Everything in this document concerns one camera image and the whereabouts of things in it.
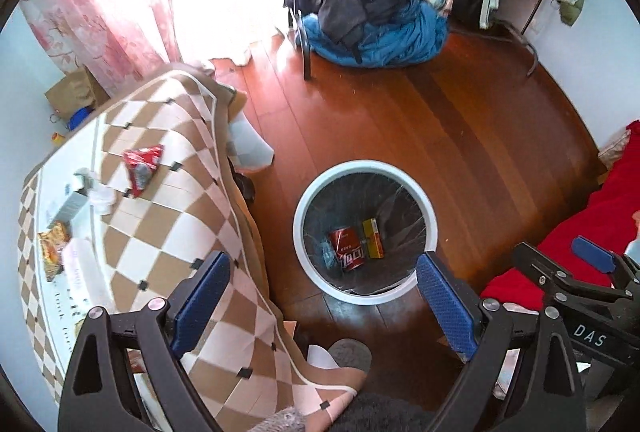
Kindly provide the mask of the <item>brown paper bag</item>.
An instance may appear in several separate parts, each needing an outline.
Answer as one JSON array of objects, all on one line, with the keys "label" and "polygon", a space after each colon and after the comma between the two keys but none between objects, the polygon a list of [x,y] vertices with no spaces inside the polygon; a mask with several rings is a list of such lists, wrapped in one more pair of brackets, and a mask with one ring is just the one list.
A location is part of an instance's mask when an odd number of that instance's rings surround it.
[{"label": "brown paper bag", "polygon": [[81,108],[96,108],[110,100],[110,96],[85,66],[65,75],[44,96],[53,113],[65,122],[69,122]]}]

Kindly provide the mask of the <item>blue dark clothes pile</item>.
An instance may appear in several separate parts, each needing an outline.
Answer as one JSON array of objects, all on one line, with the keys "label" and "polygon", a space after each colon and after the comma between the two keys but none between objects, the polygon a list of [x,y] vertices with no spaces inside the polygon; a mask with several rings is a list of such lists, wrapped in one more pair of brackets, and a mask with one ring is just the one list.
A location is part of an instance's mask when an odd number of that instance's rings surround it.
[{"label": "blue dark clothes pile", "polygon": [[448,20],[428,0],[299,0],[310,48],[334,64],[404,67],[433,59]]}]

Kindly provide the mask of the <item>dark fuzzy trouser leg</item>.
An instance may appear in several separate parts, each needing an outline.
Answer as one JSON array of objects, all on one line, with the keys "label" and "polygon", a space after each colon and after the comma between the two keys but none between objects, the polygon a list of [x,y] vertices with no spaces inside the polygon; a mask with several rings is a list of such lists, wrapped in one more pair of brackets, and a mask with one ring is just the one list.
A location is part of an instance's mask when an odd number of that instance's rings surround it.
[{"label": "dark fuzzy trouser leg", "polygon": [[435,417],[418,405],[361,392],[329,428],[330,432],[422,432]]}]

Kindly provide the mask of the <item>red blanket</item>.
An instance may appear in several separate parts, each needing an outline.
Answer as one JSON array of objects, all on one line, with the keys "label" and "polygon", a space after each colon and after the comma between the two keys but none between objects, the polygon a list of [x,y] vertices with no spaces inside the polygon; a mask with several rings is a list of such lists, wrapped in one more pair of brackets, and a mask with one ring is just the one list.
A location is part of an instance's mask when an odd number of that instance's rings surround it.
[{"label": "red blanket", "polygon": [[570,249],[574,238],[583,236],[596,245],[621,255],[638,235],[634,214],[640,208],[639,122],[627,127],[629,140],[622,157],[614,163],[601,189],[589,196],[584,210],[560,223],[537,246],[578,281],[608,287],[611,279]]}]

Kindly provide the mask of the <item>white plastic storage box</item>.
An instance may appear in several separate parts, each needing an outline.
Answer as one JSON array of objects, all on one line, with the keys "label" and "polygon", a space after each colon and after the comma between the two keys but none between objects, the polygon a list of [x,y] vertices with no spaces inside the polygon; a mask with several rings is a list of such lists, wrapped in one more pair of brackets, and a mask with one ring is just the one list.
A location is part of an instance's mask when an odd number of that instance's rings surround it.
[{"label": "white plastic storage box", "polygon": [[227,153],[236,170],[257,172],[273,163],[273,148],[240,111],[228,125]]}]

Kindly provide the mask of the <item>small yellow orange bottle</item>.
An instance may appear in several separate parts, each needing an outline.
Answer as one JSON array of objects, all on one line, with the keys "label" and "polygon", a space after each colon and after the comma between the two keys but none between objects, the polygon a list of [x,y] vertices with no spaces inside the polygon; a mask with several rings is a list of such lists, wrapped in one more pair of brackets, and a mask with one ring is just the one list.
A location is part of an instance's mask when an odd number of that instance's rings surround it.
[{"label": "small yellow orange bottle", "polygon": [[65,142],[65,137],[63,134],[55,132],[52,134],[51,140],[55,146],[60,146]]}]

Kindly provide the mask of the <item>white round trash bin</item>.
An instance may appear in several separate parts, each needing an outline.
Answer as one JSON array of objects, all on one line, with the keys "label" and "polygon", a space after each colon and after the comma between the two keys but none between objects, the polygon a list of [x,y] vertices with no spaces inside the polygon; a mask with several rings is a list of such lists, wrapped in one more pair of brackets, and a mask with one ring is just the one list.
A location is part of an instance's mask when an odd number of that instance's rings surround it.
[{"label": "white round trash bin", "polygon": [[416,287],[416,260],[437,241],[431,200],[382,161],[353,160],[322,172],[294,213],[294,248],[308,278],[332,298],[363,307]]}]

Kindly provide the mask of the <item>grey slipper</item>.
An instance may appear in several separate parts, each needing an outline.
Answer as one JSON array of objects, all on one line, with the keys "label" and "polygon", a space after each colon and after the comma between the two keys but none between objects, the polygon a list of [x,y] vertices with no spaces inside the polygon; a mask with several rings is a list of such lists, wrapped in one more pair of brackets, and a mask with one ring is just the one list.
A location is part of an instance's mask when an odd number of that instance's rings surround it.
[{"label": "grey slipper", "polygon": [[334,342],[328,350],[338,367],[356,368],[363,372],[369,372],[372,364],[370,348],[363,342],[343,338]]}]

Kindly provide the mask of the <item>red snack bag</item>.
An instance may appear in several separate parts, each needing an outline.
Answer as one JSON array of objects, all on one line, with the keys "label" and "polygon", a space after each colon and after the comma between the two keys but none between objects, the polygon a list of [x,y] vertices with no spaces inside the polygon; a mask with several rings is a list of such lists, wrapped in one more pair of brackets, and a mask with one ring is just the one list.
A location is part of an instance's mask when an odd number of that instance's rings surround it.
[{"label": "red snack bag", "polygon": [[164,152],[163,145],[127,149],[122,153],[128,178],[130,194],[139,197],[154,177]]}]

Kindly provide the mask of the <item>blue lidded white jar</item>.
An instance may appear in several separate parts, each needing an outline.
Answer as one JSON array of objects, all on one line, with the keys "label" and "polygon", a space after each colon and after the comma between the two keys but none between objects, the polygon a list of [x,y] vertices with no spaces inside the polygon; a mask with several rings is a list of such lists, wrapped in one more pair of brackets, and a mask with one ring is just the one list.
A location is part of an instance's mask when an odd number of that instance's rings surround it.
[{"label": "blue lidded white jar", "polygon": [[77,127],[79,127],[93,112],[93,108],[90,106],[81,107],[78,111],[70,116],[70,120],[67,122],[67,129],[70,131],[74,131]]}]

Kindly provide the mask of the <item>small blue white box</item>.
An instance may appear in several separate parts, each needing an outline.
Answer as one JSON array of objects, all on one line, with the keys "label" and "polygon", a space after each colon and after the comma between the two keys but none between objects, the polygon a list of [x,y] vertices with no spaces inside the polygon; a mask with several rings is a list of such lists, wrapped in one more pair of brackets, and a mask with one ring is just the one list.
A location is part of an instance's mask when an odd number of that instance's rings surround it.
[{"label": "small blue white box", "polygon": [[88,204],[89,193],[96,181],[96,173],[80,168],[73,174],[61,175],[52,184],[52,199],[46,210],[47,228],[55,223],[69,225]]}]

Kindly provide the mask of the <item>orange yellow noodle packet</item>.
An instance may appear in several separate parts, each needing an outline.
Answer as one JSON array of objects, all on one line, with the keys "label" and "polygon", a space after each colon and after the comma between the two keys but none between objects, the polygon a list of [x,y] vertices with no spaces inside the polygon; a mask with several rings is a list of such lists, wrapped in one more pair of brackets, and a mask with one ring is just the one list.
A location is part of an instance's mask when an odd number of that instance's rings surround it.
[{"label": "orange yellow noodle packet", "polygon": [[49,230],[38,234],[44,275],[51,282],[63,270],[62,251],[70,241],[67,226],[61,221],[54,221]]}]

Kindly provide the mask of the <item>black clothes rack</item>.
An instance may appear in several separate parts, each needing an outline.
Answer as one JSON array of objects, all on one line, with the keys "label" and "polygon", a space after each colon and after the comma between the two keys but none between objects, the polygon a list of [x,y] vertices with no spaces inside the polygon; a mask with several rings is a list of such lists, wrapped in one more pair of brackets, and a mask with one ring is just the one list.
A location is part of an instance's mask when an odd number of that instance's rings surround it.
[{"label": "black clothes rack", "polygon": [[305,81],[309,81],[311,79],[311,50],[299,0],[292,0],[292,7],[288,9],[288,19],[291,21],[290,28],[293,30],[294,47],[297,48],[300,51],[300,55],[302,55],[303,78]]}]

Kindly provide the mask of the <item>yellow packet in bin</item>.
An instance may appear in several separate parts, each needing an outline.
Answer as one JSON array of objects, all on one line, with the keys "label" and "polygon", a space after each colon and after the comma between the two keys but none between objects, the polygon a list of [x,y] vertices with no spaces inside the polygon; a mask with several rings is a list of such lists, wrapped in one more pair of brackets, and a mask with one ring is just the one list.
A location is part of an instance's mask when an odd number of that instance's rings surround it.
[{"label": "yellow packet in bin", "polygon": [[369,257],[371,259],[383,259],[385,257],[385,251],[376,218],[364,220],[362,223],[362,229],[364,237],[366,237]]}]

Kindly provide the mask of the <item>checkered brown table cloth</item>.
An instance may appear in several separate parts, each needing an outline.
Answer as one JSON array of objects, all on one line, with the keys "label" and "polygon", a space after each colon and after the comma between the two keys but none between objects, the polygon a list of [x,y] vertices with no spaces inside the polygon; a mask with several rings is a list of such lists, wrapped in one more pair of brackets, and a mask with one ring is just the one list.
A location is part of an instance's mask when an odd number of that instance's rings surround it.
[{"label": "checkered brown table cloth", "polygon": [[[309,431],[328,430],[357,396],[356,368],[310,365],[271,302],[257,226],[227,154],[235,92],[185,66],[171,66],[103,106],[25,179],[17,218],[17,274],[30,345],[52,400],[63,391],[77,326],[87,312],[64,270],[48,282],[38,234],[52,184],[80,168],[114,189],[109,215],[85,205],[70,237],[90,241],[116,311],[142,309],[193,275],[213,252],[232,262],[230,283],[182,366],[226,431],[246,431],[288,407]],[[163,145],[160,166],[137,198],[127,149]]]}]

